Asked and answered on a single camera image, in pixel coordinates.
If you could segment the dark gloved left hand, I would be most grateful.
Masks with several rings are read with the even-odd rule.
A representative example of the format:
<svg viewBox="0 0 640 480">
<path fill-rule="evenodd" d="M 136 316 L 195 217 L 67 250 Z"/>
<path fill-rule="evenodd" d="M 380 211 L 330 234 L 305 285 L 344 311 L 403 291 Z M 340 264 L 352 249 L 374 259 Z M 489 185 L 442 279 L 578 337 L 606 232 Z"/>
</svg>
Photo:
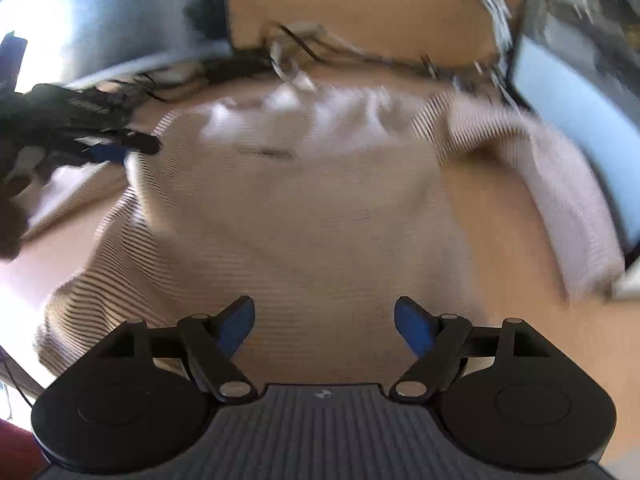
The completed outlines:
<svg viewBox="0 0 640 480">
<path fill-rule="evenodd" d="M 28 229 L 28 214 L 13 200 L 29 183 L 28 177 L 15 177 L 1 183 L 0 258 L 2 261 L 11 261 L 20 254 L 21 239 Z"/>
</svg>

